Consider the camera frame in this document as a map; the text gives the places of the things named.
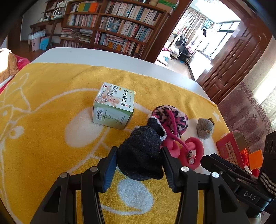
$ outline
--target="orange square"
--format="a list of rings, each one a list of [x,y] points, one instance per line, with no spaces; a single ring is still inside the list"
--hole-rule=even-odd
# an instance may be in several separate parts
[[[261,149],[256,152],[250,153],[248,157],[249,157],[250,170],[254,170],[262,167],[263,157],[262,157]]]

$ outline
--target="white table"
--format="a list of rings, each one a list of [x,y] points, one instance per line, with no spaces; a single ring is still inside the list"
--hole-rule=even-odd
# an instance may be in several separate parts
[[[122,54],[87,48],[56,47],[46,51],[32,63],[38,62],[73,63],[121,69],[177,85],[210,99],[197,82],[159,65]]]

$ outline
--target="barcode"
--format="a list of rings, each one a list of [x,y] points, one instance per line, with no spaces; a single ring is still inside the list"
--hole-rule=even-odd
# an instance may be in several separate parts
[[[102,114],[103,114],[103,110],[97,108],[96,119],[102,120]]]

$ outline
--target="plaid fabric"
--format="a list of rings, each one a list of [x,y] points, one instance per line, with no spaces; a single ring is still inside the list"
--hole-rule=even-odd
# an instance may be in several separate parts
[[[0,49],[0,83],[18,73],[17,59],[10,50]]]

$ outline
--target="green box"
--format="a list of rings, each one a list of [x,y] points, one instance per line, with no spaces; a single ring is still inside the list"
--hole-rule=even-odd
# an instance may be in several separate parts
[[[124,129],[134,113],[134,96],[132,90],[104,82],[94,100],[92,121]]]
[[[166,0],[159,0],[158,3],[161,3],[163,5],[169,6],[171,8],[174,8],[176,6],[176,4],[174,4],[172,2],[169,2],[169,1],[166,1]]]

